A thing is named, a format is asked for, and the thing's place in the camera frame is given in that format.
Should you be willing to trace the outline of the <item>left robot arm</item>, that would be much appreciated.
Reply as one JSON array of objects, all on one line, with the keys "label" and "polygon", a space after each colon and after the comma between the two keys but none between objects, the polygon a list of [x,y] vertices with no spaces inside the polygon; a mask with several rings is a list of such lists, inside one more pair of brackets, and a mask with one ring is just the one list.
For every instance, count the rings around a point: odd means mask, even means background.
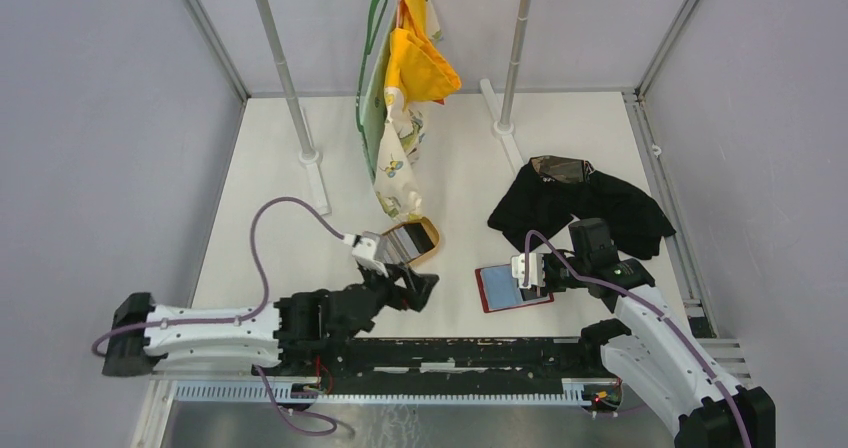
[{"label": "left robot arm", "polygon": [[133,293],[115,310],[110,331],[92,350],[102,357],[106,377],[280,367],[302,375],[315,358],[372,331],[383,309],[422,311],[440,280],[408,265],[387,270],[381,275],[361,268],[359,283],[295,293],[262,309],[192,310],[158,304],[148,292]]}]

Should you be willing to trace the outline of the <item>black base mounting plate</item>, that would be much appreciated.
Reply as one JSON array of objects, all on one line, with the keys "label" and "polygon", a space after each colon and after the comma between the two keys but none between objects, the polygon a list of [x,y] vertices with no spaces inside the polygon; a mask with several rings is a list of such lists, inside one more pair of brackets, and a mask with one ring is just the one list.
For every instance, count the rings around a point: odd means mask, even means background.
[{"label": "black base mounting plate", "polygon": [[576,337],[358,338],[279,360],[268,376],[319,378],[333,395],[559,394],[564,381],[616,378]]}]

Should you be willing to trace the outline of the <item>left metal rack pole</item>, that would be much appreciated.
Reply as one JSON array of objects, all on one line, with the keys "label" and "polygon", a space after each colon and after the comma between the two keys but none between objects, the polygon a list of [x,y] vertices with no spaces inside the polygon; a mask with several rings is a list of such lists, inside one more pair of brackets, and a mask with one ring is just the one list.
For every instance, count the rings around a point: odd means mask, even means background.
[{"label": "left metal rack pole", "polygon": [[289,109],[293,128],[298,139],[300,147],[298,157],[300,164],[306,172],[313,206],[320,215],[329,215],[331,213],[331,205],[329,203],[321,171],[322,154],[313,143],[309,126],[293,83],[293,78],[282,46],[282,41],[270,0],[254,1],[272,54],[277,76],[283,90],[284,100]]}]

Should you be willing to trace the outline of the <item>right metal rack pole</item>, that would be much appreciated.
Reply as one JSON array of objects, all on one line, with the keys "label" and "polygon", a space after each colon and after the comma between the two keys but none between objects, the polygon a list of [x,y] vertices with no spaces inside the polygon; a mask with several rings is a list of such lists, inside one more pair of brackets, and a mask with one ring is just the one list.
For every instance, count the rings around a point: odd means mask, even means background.
[{"label": "right metal rack pole", "polygon": [[531,4],[532,0],[519,0],[502,96],[498,97],[489,79],[484,78],[479,82],[480,93],[492,118],[491,133],[499,141],[508,164],[515,174],[525,164],[515,137],[516,129],[512,121],[512,110]]}]

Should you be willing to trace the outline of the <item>black shirt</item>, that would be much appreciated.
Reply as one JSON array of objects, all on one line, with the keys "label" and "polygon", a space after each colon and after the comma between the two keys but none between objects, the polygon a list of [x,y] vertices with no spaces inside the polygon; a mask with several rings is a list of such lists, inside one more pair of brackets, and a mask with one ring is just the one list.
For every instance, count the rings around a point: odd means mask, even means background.
[{"label": "black shirt", "polygon": [[533,157],[521,167],[487,225],[522,251],[530,230],[552,240],[572,221],[589,218],[605,220],[618,250],[640,260],[657,256],[660,242],[676,234],[642,189],[587,160],[552,155]]}]

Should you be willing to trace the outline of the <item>yellow floral hanging cloth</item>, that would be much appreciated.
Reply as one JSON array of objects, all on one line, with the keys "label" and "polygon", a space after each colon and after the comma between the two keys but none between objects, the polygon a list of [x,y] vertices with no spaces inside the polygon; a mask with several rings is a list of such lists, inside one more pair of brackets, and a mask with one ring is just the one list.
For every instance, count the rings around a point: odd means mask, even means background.
[{"label": "yellow floral hanging cloth", "polygon": [[377,61],[377,144],[373,188],[396,222],[422,217],[423,194],[414,164],[430,123],[428,109],[461,87],[437,48],[442,31],[431,0],[399,0]]}]

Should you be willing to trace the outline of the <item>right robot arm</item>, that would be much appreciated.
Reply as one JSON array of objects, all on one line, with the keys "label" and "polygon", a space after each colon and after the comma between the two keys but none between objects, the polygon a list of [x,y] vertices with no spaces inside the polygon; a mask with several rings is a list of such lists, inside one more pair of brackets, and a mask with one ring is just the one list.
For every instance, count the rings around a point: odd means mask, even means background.
[{"label": "right robot arm", "polygon": [[515,261],[520,285],[537,292],[584,288],[611,318],[582,329],[580,368],[624,382],[664,423],[677,447],[774,447],[776,405],[762,387],[745,387],[673,316],[655,278],[640,260],[623,259],[605,220],[568,228],[572,253],[550,247],[537,230]]}]

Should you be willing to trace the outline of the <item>metal rack pole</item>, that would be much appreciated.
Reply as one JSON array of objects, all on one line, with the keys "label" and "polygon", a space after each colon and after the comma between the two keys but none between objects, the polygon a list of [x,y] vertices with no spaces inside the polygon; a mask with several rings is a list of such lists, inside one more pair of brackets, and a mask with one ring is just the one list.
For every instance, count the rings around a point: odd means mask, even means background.
[{"label": "metal rack pole", "polygon": [[309,126],[293,83],[293,78],[282,46],[282,41],[270,0],[254,1],[272,54],[277,76],[283,90],[284,100],[289,109],[293,128],[298,139],[300,147],[298,157],[300,164],[306,172],[313,206],[320,215],[329,215],[331,213],[331,205],[329,203],[321,171],[322,154],[313,143]]},{"label": "metal rack pole", "polygon": [[480,93],[492,118],[491,133],[499,141],[508,164],[515,174],[525,164],[515,137],[516,129],[512,121],[512,110],[531,4],[532,0],[519,0],[502,96],[498,97],[489,79],[484,78],[479,82]]}]

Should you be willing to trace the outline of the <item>green hanging cloth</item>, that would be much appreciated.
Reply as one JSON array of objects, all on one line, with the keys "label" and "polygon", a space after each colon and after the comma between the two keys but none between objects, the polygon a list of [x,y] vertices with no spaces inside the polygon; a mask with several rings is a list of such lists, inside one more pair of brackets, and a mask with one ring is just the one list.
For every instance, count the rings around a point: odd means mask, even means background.
[{"label": "green hanging cloth", "polygon": [[370,0],[366,37],[355,96],[355,122],[361,137],[366,169],[376,179],[377,155],[383,137],[386,105],[384,77],[389,56],[389,35],[397,7],[393,0]]}]

